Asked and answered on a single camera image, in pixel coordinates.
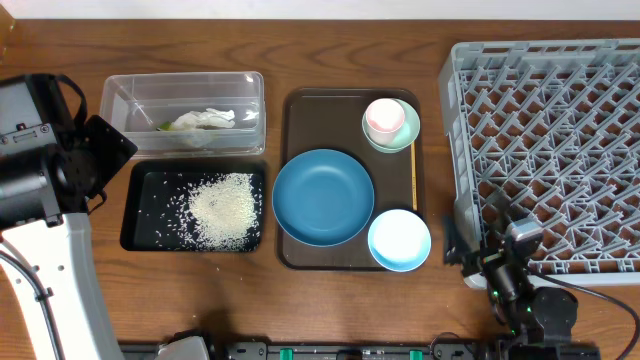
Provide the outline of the light blue bowl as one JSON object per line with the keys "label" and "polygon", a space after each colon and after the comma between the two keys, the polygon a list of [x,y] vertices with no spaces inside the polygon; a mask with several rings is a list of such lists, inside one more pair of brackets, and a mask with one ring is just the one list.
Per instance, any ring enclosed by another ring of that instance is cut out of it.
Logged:
{"label": "light blue bowl", "polygon": [[427,260],[432,238],[428,226],[416,213],[392,209],[373,220],[367,243],[380,266],[392,272],[410,272]]}

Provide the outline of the dark blue plate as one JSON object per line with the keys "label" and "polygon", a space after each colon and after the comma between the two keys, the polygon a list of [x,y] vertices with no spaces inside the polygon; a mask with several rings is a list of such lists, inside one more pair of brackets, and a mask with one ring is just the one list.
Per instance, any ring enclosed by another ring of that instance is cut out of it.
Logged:
{"label": "dark blue plate", "polygon": [[314,149],[287,162],[272,190],[272,209],[284,232],[309,246],[331,247],[354,238],[375,205],[371,176],[350,155]]}

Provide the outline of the yellow green snack wrapper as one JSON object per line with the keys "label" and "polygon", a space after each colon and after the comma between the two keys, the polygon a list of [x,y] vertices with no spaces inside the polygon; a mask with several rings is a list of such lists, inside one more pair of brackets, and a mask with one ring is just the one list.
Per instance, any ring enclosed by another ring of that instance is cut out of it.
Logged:
{"label": "yellow green snack wrapper", "polygon": [[159,127],[156,128],[157,131],[174,131],[175,128],[173,127],[173,123],[172,122],[165,122],[162,125],[160,125]]}

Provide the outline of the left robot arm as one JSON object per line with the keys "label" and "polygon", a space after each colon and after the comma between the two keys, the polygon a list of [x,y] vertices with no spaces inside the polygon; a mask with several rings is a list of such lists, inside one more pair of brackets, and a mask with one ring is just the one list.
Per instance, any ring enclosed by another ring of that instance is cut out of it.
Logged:
{"label": "left robot arm", "polygon": [[89,200],[137,147],[87,102],[70,112],[65,75],[1,82],[1,268],[39,359],[120,359],[93,259]]}

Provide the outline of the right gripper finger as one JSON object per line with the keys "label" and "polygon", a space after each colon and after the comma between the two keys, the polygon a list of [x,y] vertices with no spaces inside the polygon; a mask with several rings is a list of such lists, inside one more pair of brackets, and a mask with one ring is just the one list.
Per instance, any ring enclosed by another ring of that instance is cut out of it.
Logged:
{"label": "right gripper finger", "polygon": [[454,220],[445,216],[443,218],[444,229],[444,256],[443,262],[447,265],[462,265],[470,253],[470,247],[458,231]]}
{"label": "right gripper finger", "polygon": [[495,209],[497,218],[496,225],[509,225],[525,218],[525,213],[511,204],[507,194],[498,189],[486,198],[486,203]]}

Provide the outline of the white tissue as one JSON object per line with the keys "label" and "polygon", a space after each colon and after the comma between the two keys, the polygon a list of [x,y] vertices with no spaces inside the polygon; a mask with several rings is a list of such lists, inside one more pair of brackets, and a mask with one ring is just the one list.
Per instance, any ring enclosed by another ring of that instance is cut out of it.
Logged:
{"label": "white tissue", "polygon": [[229,129],[235,126],[233,110],[221,111],[207,108],[204,112],[190,111],[168,125],[170,131],[207,130],[210,128]]}

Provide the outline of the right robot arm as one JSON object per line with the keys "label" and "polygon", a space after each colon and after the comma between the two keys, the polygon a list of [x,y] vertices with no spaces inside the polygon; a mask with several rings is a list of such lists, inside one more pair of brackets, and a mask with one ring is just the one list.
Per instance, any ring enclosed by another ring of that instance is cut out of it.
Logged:
{"label": "right robot arm", "polygon": [[578,301],[566,290],[530,282],[526,261],[541,244],[543,228],[511,206],[503,194],[494,205],[498,208],[494,228],[500,239],[477,250],[466,243],[453,218],[443,219],[443,262],[459,265],[466,278],[484,278],[494,317],[511,331],[492,343],[469,344],[466,350],[474,359],[562,359],[563,350],[571,345]]}

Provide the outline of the pile of white rice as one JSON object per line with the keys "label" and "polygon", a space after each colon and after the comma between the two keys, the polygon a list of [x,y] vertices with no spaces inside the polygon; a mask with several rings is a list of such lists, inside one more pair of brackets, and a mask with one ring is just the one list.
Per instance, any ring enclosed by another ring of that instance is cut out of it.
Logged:
{"label": "pile of white rice", "polygon": [[140,235],[162,250],[251,252],[260,243],[263,179],[243,172],[159,172],[140,204]]}

